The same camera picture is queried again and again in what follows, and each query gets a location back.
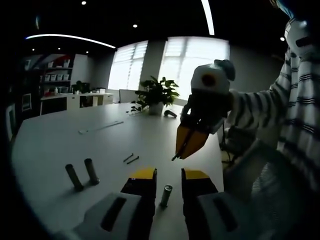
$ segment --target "sleeve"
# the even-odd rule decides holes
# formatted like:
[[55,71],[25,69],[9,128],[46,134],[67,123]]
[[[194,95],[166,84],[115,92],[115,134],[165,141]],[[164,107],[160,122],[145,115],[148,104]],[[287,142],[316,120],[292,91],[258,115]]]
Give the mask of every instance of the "sleeve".
[[243,129],[267,128],[280,124],[286,116],[290,91],[291,60],[288,50],[280,75],[269,90],[251,93],[230,90],[234,102],[227,122]]

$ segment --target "ceiling light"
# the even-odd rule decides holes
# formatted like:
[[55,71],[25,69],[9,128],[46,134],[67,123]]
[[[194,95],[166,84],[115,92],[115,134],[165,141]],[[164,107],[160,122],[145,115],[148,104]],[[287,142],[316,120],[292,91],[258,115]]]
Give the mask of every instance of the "ceiling light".
[[71,35],[64,35],[64,34],[39,34],[39,35],[32,35],[32,36],[27,36],[25,39],[33,39],[33,38],[39,38],[39,37],[65,37],[65,38],[72,38],[72,39],[79,39],[79,40],[84,40],[84,41],[88,41],[88,42],[92,42],[95,44],[101,44],[103,46],[115,49],[115,46],[100,42],[100,41],[95,41],[95,40],[91,40],[89,38],[84,38],[84,37],[80,37],[80,36],[71,36]]
[[206,23],[208,24],[209,34],[215,35],[214,22],[212,21],[211,10],[208,0],[201,0]]

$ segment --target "window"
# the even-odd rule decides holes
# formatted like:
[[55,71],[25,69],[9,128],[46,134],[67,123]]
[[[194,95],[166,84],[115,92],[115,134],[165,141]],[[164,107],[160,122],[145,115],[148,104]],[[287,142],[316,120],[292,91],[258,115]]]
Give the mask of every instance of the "window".
[[195,68],[214,60],[229,59],[229,43],[209,37],[170,37],[166,43],[159,78],[175,80],[180,99],[188,100]]
[[108,89],[138,90],[148,41],[118,48],[111,66]]

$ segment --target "white pot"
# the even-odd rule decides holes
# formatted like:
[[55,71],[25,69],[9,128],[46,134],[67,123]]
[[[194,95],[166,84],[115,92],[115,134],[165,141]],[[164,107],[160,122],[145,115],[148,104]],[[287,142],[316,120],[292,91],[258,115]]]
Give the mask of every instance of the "white pot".
[[164,109],[164,104],[162,102],[151,105],[149,107],[149,115],[161,116],[163,109]]

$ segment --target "shelf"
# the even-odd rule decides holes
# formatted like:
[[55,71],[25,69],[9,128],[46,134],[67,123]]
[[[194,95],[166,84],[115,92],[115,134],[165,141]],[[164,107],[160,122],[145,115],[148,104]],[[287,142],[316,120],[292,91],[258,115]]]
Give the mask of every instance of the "shelf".
[[48,67],[46,70],[71,70],[72,67]]
[[41,84],[56,84],[56,83],[70,83],[70,80],[66,81],[43,81]]

